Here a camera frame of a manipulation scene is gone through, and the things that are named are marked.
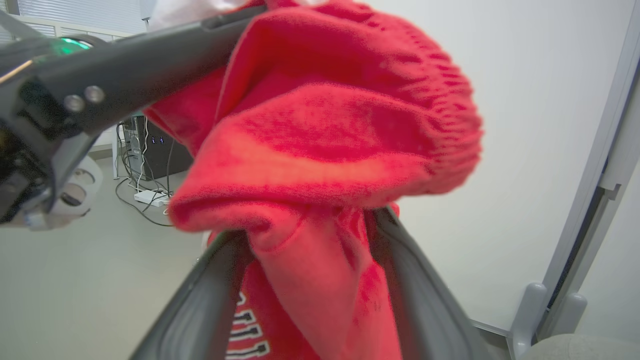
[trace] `white wall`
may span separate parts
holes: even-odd
[[[640,344],[640,166],[629,181],[579,293],[587,308],[577,334]]]
[[[368,3],[416,23],[472,80],[481,164],[448,195],[401,200],[401,220],[467,314],[508,330],[563,230],[634,1]]]
[[[147,19],[156,7],[156,0],[140,0],[140,18]]]
[[[98,146],[101,147],[103,145],[111,145],[113,140],[114,129],[115,129],[115,126],[111,126],[109,129],[106,129],[105,131],[103,131],[102,134],[100,134],[100,136],[98,137],[98,139],[96,139],[95,143],[93,143],[93,149],[102,150],[101,148],[98,148]]]

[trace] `screw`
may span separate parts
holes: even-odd
[[[79,113],[84,110],[84,100],[78,95],[67,95],[65,97],[65,108],[68,111]]]
[[[104,91],[95,85],[87,86],[84,90],[84,97],[89,100],[89,102],[100,104],[104,100]]]

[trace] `red sweatshirt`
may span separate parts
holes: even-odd
[[[363,209],[464,182],[481,138],[470,85],[397,17],[267,4],[227,67],[146,111],[195,157],[171,220],[249,234],[228,359],[400,359]]]

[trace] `computer tower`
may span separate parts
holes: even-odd
[[[144,115],[135,115],[123,121],[122,124],[124,140],[127,144],[124,161],[131,169],[132,176],[137,179],[142,172],[142,180],[150,181],[187,170],[193,162],[187,148],[151,121],[148,121],[145,126],[146,120]],[[173,150],[171,150],[172,142],[175,142]]]

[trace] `black and white lettering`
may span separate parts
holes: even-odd
[[[240,341],[246,339],[257,339],[262,336],[260,325],[254,324],[242,329],[231,330],[229,341]]]
[[[250,309],[242,310],[234,315],[234,324],[243,323],[245,325],[248,325],[254,322],[255,315],[253,315],[253,311],[251,311]]]
[[[271,351],[267,341],[261,341],[250,348],[242,348],[238,350],[228,350],[225,360],[245,360],[254,357],[265,356]]]

